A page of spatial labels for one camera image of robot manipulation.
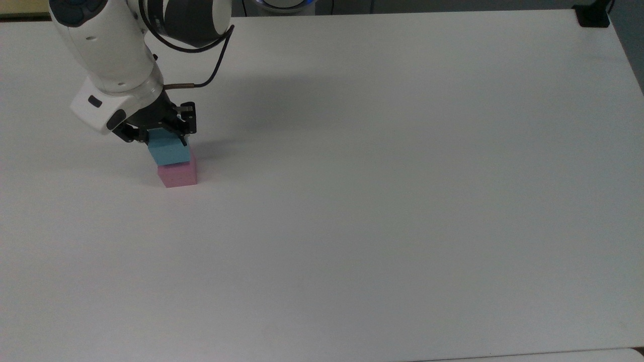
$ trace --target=foam block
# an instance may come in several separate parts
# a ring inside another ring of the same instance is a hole
[[[163,128],[150,129],[148,132],[147,149],[158,166],[190,162],[190,149],[174,133]]]
[[[158,166],[156,174],[166,187],[178,187],[197,184],[197,161],[190,152],[190,161],[179,164]]]

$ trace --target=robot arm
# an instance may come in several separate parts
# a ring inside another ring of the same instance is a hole
[[[226,30],[231,0],[50,0],[49,4],[66,46],[88,71],[71,104],[74,114],[98,132],[113,132],[127,142],[147,142],[149,129],[166,128],[185,144],[185,134],[196,132],[194,104],[176,107],[170,102],[155,57],[144,42],[146,23],[155,35],[207,46],[230,36]],[[187,117],[177,117],[181,113]]]

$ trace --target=cable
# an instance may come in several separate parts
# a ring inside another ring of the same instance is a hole
[[[227,39],[230,37],[230,33],[232,33],[232,29],[234,28],[233,25],[231,25],[230,28],[217,40],[214,42],[201,47],[201,48],[195,48],[195,49],[188,49],[188,48],[182,48],[180,46],[176,46],[173,43],[170,43],[169,41],[165,40],[159,33],[156,32],[156,30],[152,27],[152,24],[150,24],[150,21],[147,18],[146,11],[143,7],[143,0],[138,0],[138,11],[141,13],[141,19],[143,19],[143,23],[147,26],[147,28],[150,30],[152,35],[155,36],[161,43],[165,44],[168,48],[174,49],[178,52],[184,52],[184,53],[202,53],[205,52],[206,50],[210,50],[214,48],[215,46],[219,45],[224,39]]]
[[[222,50],[219,53],[219,59],[217,60],[217,65],[214,67],[213,73],[210,74],[210,78],[206,80],[203,83],[195,84],[195,83],[176,83],[176,84],[166,84],[163,89],[164,90],[178,90],[178,89],[187,89],[187,88],[203,88],[210,84],[210,82],[213,81],[214,76],[217,75],[217,71],[219,70],[219,67],[222,65],[222,60],[223,60],[223,55],[226,53],[226,48],[228,47],[228,42],[231,40],[231,35],[232,31],[235,29],[235,25],[231,25],[231,27],[228,29],[226,32],[226,40],[223,42]]]

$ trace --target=black object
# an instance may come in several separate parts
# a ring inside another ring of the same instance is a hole
[[[611,21],[606,13],[606,6],[611,0],[595,0],[590,5],[574,5],[577,21],[584,28],[608,28]]]
[[[72,28],[98,15],[107,3],[108,0],[49,0],[54,18]]]
[[[106,127],[109,130],[115,129],[119,124],[121,124],[126,118],[126,114],[124,110],[118,110],[114,112],[112,117],[109,118],[108,123],[106,124]]]
[[[116,116],[115,113],[112,117],[114,121],[110,119],[108,122],[108,129],[126,142],[136,140],[147,143],[149,129],[163,128],[174,133],[187,146],[185,135],[197,132],[194,103],[186,102],[177,107],[164,91],[152,104],[141,108],[132,116],[125,119],[125,112],[119,114],[119,118]]]
[[[101,102],[98,98],[94,97],[93,95],[90,95],[90,97],[87,99],[87,101],[92,106],[95,106],[96,108],[100,108],[103,105],[103,102]]]

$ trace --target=blue block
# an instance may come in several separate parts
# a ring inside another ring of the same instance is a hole
[[[190,161],[190,149],[174,133],[163,128],[150,129],[148,132],[147,149],[158,166]]]

